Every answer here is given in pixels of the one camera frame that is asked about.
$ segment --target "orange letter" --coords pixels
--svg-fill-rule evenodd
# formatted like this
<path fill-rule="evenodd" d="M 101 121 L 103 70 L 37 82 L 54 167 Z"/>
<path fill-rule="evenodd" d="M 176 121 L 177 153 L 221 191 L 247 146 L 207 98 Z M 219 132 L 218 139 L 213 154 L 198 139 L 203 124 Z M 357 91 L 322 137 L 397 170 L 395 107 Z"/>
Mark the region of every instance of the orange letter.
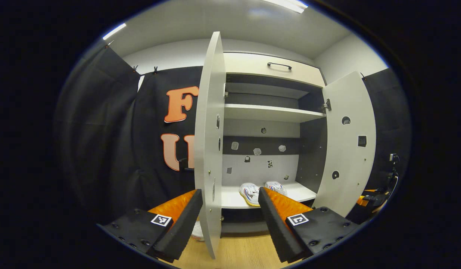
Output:
<path fill-rule="evenodd" d="M 172 170 L 179 171 L 179 162 L 175 157 L 175 143 L 179 141 L 179 136 L 173 133 L 163 133 L 161 140 L 164 142 L 164 162 Z"/>
<path fill-rule="evenodd" d="M 182 99 L 182 96 L 187 93 L 197 96 L 199 95 L 199 88 L 196 86 L 184 87 L 167 92 L 167 96 L 169 96 L 169 110 L 164 117 L 166 123 L 175 123 L 176 121 L 184 121 L 186 119 L 187 115 L 182 113 L 181 107 L 184 107 L 187 111 L 192 107 L 192 97 L 190 95 L 186 95 Z"/>
<path fill-rule="evenodd" d="M 194 168 L 194 135 L 184 136 L 184 141 L 187 142 L 187 166 Z"/>

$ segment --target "ceiling light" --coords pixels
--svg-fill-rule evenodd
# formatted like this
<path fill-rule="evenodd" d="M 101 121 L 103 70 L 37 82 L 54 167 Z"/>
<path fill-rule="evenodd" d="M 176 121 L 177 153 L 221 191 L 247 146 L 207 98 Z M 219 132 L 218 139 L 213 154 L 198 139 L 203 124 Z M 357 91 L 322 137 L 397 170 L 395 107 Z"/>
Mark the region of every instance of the ceiling light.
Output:
<path fill-rule="evenodd" d="M 305 5 L 304 3 L 297 1 L 297 0 L 262 0 L 265 2 L 273 3 L 282 7 L 286 7 L 289 10 L 293 10 L 298 13 L 302 13 L 305 8 L 308 6 Z"/>
<path fill-rule="evenodd" d="M 117 31 L 119 31 L 120 29 L 123 29 L 124 27 L 126 27 L 126 24 L 121 24 L 120 26 L 116 27 L 116 29 L 112 30 L 111 32 L 109 32 L 109 34 L 105 35 L 103 37 L 104 40 L 106 40 L 107 38 L 109 38 L 110 36 L 112 36 L 113 34 L 115 34 Z"/>

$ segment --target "black handle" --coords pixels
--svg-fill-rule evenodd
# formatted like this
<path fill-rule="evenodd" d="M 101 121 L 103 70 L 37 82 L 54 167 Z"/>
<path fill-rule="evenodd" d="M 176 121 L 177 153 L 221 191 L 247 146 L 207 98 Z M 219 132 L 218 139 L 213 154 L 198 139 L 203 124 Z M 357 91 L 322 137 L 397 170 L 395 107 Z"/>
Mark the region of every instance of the black handle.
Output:
<path fill-rule="evenodd" d="M 285 66 L 285 67 L 288 67 L 290 70 L 292 69 L 291 66 L 287 66 L 287 65 L 283 65 L 283 64 L 276 64 L 276 63 L 267 63 L 268 66 L 270 65 L 279 65 L 279 66 Z"/>

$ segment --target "white sneaker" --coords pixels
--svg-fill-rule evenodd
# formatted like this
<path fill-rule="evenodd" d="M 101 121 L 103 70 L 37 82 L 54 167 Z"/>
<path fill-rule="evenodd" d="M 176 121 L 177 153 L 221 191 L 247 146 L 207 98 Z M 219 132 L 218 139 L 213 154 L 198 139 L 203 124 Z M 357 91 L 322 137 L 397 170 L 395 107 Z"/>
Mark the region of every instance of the white sneaker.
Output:
<path fill-rule="evenodd" d="M 239 193 L 245 198 L 248 205 L 259 205 L 259 187 L 253 183 L 244 183 L 240 186 Z"/>
<path fill-rule="evenodd" d="M 265 188 L 271 189 L 272 191 L 276 191 L 279 194 L 287 196 L 287 190 L 283 187 L 282 184 L 278 182 L 265 182 Z"/>

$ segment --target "ceiling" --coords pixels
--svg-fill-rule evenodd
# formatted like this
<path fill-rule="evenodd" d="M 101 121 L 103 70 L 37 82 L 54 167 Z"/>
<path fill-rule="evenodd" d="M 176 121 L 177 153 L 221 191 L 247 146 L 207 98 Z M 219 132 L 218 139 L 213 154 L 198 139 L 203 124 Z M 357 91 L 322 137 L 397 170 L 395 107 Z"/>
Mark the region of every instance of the ceiling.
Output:
<path fill-rule="evenodd" d="M 121 57 L 160 44 L 210 38 L 253 41 L 310 59 L 348 36 L 337 22 L 308 7 L 302 14 L 261 0 L 169 0 L 125 22 L 108 40 Z"/>

